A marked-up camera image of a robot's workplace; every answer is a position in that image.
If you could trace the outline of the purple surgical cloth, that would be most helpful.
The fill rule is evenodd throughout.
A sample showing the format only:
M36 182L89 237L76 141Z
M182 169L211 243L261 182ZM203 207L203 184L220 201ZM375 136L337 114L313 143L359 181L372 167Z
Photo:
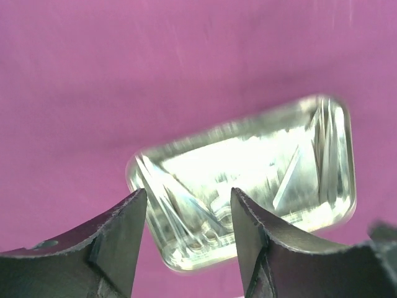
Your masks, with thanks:
M1 249L128 194L132 154L314 93L352 119L357 208L396 222L395 1L2 1Z

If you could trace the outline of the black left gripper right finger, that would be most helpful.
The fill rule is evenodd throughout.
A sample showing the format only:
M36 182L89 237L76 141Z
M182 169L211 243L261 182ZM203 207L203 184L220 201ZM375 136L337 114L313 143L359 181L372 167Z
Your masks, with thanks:
M238 188L231 211L245 297L396 297L396 227L349 246L301 230Z

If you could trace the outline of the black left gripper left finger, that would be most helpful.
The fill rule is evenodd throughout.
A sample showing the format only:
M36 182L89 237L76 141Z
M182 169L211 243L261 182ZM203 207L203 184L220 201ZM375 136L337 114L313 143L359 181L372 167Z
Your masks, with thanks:
M139 189L32 248L1 253L1 297L130 297L146 217Z

